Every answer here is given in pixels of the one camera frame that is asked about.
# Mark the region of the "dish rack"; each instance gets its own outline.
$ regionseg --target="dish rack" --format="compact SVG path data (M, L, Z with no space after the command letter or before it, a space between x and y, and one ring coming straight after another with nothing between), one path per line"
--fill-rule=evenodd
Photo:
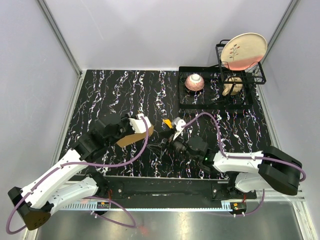
M228 39L216 44L216 56L218 64L209 67L180 66L178 76L178 99L181 110L227 110L243 111L250 109L254 103L252 94L256 85L266 83L266 77L260 62L254 62L246 70L230 70L228 62L221 61L221 53ZM185 87L185 81L191 74L199 74L203 77L204 88L201 91L190 91ZM241 81L228 81L230 77L239 77ZM227 96L223 96L224 84L232 84ZM242 84L242 90L231 95L236 84Z

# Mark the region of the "white wall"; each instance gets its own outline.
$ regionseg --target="white wall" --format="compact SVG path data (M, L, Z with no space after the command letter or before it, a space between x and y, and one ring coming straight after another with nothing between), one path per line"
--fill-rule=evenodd
M77 77L35 0L0 6L0 238L17 240L7 192L50 167Z
M320 236L320 2L303 0L263 64L263 88L282 150L302 162L306 202Z
M272 36L290 0L46 0L82 69L217 63L215 45Z

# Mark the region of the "marble countertop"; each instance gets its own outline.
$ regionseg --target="marble countertop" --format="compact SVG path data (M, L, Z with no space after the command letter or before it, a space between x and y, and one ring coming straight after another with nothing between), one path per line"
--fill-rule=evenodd
M143 112L154 125L154 133L149 143L161 141L159 133L167 130L162 119L179 116L177 71L146 70L87 70L79 97L64 140L61 157L71 144L87 132L99 117L110 113L124 115ZM212 77L212 84L217 80ZM259 100L258 92L254 95L254 104L250 110L242 114L221 110L209 111L219 121L223 147L227 152L255 152L271 145L267 124ZM182 114L186 122L192 117ZM217 131L208 117L200 117L183 134L188 139L198 135L209 143L209 147L217 146ZM111 146L104 157L97 163L115 164L130 160L142 147L142 141L120 148ZM208 175L204 173L194 160L166 155L161 160L149 149L142 156L124 167L96 168L106 176L131 177L164 177L191 179L219 179L223 174Z

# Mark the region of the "plate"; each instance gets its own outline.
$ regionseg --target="plate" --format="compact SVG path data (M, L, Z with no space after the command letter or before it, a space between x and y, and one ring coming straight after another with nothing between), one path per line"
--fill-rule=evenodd
M221 53L222 64L233 71L246 70L256 65L268 49L266 39L260 34L248 32L232 38Z

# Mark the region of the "ruler strip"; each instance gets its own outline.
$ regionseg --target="ruler strip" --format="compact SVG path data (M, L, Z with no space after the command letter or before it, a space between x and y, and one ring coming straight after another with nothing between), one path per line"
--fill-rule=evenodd
M63 211L122 211L121 208L110 208L107 202L90 199L87 203L76 201L63 208ZM230 202L221 201L221 207L206 208L126 208L131 212L231 212Z

